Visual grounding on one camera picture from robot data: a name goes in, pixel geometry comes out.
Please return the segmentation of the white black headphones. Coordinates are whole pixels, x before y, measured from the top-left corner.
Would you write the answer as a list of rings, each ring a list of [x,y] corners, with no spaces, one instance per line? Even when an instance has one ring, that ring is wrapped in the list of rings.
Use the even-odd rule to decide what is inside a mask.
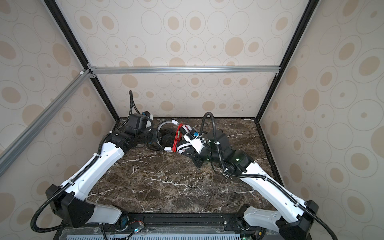
[[[189,142],[187,142],[184,139],[184,135],[187,132],[195,129],[191,128],[189,125],[185,125],[182,123],[179,124],[176,120],[171,120],[171,121],[163,121],[159,123],[157,126],[158,131],[160,132],[160,129],[164,128],[164,125],[166,124],[173,124],[177,126],[175,130],[176,135],[175,135],[174,145],[172,148],[170,147],[163,148],[162,146],[160,146],[159,148],[170,153],[179,153],[181,155],[185,155],[188,157],[193,156],[196,153],[196,150],[192,147],[192,145]]]

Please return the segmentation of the black blue headphones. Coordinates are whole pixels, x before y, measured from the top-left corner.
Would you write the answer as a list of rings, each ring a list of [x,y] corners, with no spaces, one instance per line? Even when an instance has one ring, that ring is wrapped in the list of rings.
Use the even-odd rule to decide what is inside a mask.
[[[174,145],[176,132],[175,130],[168,129],[168,128],[161,128],[159,132],[159,143],[160,145],[165,147],[172,148]]]

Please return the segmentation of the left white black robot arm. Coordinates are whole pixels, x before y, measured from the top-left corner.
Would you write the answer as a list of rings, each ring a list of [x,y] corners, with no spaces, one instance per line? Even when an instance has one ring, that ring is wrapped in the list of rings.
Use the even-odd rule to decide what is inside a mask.
[[[150,143],[154,137],[153,119],[149,112],[141,113],[130,95],[129,116],[123,124],[109,132],[100,141],[93,157],[60,186],[51,185],[46,190],[47,200],[33,215],[30,226],[36,233],[48,233],[65,227],[78,228],[87,224],[109,224],[123,232],[128,228],[128,214],[121,208],[87,201],[87,197],[108,169],[128,151],[138,145]],[[63,220],[61,225],[42,228],[38,218],[46,207]]]

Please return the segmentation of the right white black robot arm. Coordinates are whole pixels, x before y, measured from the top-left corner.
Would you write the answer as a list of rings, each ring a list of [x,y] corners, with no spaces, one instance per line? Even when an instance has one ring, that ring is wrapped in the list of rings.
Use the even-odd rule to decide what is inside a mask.
[[[184,139],[194,148],[194,159],[218,162],[225,176],[241,179],[260,193],[275,210],[246,207],[242,215],[249,227],[262,227],[278,232],[285,240],[306,240],[314,222],[321,225],[333,240],[338,237],[317,215],[319,206],[295,196],[267,174],[253,158],[241,150],[234,150],[227,136],[217,130],[214,115],[205,113],[202,123],[211,119],[212,131],[196,131],[183,127]]]

